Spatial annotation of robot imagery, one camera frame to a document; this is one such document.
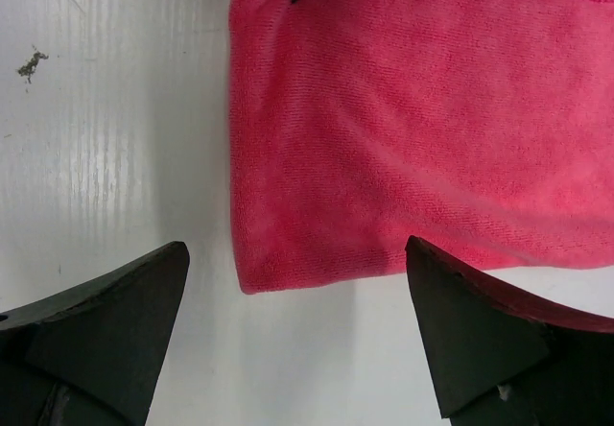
pink microfiber cloth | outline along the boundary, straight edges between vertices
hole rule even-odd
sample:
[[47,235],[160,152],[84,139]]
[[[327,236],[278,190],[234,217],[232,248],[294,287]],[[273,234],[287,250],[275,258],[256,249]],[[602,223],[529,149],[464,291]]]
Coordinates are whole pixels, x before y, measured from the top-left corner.
[[232,229],[257,293],[614,263],[614,0],[232,0]]

